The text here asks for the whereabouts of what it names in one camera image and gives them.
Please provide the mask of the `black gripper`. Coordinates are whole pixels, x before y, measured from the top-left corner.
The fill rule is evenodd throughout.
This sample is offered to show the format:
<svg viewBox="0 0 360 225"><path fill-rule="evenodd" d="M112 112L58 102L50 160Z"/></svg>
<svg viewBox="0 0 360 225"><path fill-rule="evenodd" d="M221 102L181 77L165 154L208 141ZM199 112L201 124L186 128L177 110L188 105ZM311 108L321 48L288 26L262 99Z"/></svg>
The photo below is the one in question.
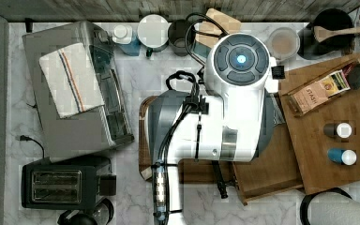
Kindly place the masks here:
<svg viewBox="0 0 360 225"><path fill-rule="evenodd" d="M220 197L222 199L227 199L228 193L227 193L227 189L226 189L226 183L224 182L219 163L216 160L213 160L212 166L213 166L213 170L214 170L214 175L217 179L217 189L220 193Z"/></svg>

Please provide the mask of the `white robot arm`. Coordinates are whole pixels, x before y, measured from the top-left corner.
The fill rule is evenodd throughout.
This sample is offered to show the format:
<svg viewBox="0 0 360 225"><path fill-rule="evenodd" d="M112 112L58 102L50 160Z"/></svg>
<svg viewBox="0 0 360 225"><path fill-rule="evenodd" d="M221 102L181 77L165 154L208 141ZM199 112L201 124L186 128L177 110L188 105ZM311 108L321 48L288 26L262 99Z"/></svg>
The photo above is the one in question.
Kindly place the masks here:
<svg viewBox="0 0 360 225"><path fill-rule="evenodd" d="M174 73L190 91L169 88L147 108L144 126L151 158L154 225L186 225L179 163L250 162L269 144L274 126L271 94L278 91L276 60L256 37L235 33L211 49L202 78Z"/></svg>

